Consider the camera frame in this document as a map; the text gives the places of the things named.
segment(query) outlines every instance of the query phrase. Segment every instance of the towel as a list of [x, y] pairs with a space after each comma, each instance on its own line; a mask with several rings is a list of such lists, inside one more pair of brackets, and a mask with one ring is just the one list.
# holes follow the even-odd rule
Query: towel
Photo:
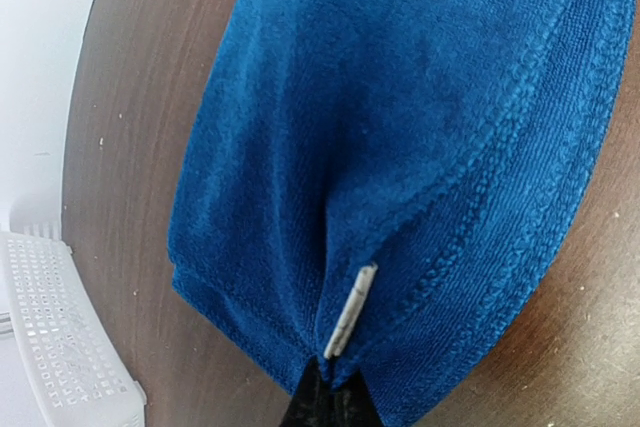
[[[169, 228], [174, 287], [292, 393], [310, 358], [408, 426], [571, 225], [635, 0], [237, 0]], [[375, 280], [323, 352], [359, 270]]]

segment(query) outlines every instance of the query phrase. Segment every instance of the plastic basket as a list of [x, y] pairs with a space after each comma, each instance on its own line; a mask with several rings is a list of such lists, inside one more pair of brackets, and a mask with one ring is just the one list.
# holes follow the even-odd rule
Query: plastic basket
[[146, 396], [109, 341], [63, 242], [0, 233], [11, 324], [50, 427], [143, 427]]

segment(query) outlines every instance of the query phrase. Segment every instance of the brown table surface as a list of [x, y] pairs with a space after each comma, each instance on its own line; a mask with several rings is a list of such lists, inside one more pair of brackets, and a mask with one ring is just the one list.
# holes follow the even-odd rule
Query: brown table surface
[[[288, 403], [170, 287], [173, 195], [233, 3], [95, 0], [78, 67], [63, 236], [149, 396], [150, 427], [276, 426]], [[639, 91], [636, 35], [560, 255], [499, 345], [421, 426], [640, 425]]]

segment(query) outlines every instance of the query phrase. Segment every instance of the black object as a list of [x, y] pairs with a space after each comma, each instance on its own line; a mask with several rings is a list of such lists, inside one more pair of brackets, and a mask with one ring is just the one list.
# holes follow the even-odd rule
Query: black object
[[358, 371], [332, 392], [314, 357], [302, 374], [280, 427], [383, 427]]

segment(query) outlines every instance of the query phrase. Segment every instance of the white plastic basket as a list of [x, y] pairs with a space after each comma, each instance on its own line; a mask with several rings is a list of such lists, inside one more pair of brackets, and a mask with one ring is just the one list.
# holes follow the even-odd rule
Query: white plastic basket
[[146, 396], [109, 341], [63, 242], [0, 233], [11, 324], [49, 427], [144, 427]]

